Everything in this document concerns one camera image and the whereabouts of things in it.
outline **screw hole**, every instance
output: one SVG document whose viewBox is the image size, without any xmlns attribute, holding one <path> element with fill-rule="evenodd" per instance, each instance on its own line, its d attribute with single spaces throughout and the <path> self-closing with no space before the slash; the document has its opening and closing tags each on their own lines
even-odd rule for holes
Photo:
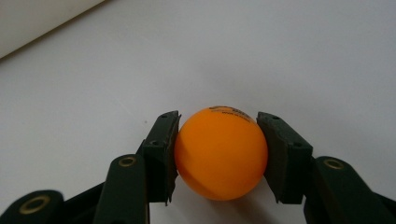
<svg viewBox="0 0 396 224">
<path fill-rule="evenodd" d="M 122 167 L 132 166 L 136 163 L 135 157 L 125 157 L 119 160 L 119 165 Z"/>
<path fill-rule="evenodd" d="M 324 161 L 324 164 L 327 165 L 328 167 L 334 169 L 334 170 L 342 170 L 344 169 L 344 164 L 341 163 L 340 161 L 333 160 L 333 159 L 327 159 Z"/>
<path fill-rule="evenodd" d="M 36 213 L 43 209 L 49 202 L 50 196 L 45 194 L 39 195 L 24 203 L 20 208 L 20 213 L 23 215 Z"/>
</svg>

